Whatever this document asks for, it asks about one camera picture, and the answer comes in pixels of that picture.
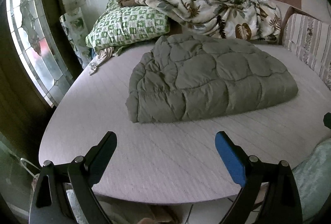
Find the light green patterned cloth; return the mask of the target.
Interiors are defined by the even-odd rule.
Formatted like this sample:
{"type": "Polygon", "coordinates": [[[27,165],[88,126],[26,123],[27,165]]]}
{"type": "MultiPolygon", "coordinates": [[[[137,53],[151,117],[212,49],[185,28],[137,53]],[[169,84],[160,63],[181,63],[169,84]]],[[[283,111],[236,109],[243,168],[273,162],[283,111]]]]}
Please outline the light green patterned cloth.
{"type": "Polygon", "coordinates": [[[302,217],[307,221],[322,209],[330,195],[330,139],[319,143],[292,172],[299,191],[302,217]]]}

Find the striped floral cushion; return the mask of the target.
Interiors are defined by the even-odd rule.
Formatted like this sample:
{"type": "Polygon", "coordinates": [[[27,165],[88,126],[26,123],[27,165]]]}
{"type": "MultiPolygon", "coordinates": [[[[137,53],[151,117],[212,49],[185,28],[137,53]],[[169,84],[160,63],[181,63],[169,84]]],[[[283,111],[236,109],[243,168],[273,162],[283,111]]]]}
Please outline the striped floral cushion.
{"type": "Polygon", "coordinates": [[[330,24],[295,13],[285,25],[282,44],[330,88],[330,24]]]}

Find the leaf-patterned cream blanket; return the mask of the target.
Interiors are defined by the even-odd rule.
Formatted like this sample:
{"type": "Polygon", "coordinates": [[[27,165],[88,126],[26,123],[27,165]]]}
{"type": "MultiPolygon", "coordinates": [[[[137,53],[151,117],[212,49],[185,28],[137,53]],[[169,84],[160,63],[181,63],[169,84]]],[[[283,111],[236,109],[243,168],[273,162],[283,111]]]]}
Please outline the leaf-patterned cream blanket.
{"type": "Polygon", "coordinates": [[[269,0],[118,0],[121,7],[148,6],[183,28],[219,39],[277,42],[281,12],[269,0]]]}

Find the beige crumpled cloth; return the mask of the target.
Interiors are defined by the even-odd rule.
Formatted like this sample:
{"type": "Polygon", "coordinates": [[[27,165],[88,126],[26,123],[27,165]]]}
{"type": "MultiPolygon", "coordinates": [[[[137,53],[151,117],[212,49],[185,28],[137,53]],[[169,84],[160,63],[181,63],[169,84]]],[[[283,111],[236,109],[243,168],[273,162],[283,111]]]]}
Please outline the beige crumpled cloth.
{"type": "Polygon", "coordinates": [[[124,50],[125,46],[115,46],[115,47],[109,47],[100,50],[98,54],[92,59],[92,61],[89,63],[89,75],[95,74],[99,67],[102,66],[105,62],[110,60],[113,56],[119,56],[124,50]]]}

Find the green white checkered pillow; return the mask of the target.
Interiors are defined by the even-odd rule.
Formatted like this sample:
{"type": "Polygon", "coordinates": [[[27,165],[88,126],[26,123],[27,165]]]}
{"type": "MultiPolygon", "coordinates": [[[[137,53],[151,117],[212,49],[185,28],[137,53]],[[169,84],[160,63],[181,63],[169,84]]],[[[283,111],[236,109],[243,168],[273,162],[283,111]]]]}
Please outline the green white checkered pillow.
{"type": "Polygon", "coordinates": [[[109,47],[123,47],[169,33],[168,17],[149,6],[121,7],[108,0],[106,11],[85,38],[96,53],[109,47]]]}

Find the stained glass window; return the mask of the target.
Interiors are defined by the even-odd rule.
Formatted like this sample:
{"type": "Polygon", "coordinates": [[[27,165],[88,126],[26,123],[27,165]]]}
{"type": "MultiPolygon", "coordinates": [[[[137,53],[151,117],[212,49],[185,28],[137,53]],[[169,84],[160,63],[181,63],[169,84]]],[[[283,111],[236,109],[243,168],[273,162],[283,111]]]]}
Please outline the stained glass window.
{"type": "Polygon", "coordinates": [[[6,0],[18,57],[49,106],[58,106],[73,83],[51,34],[42,0],[6,0]]]}

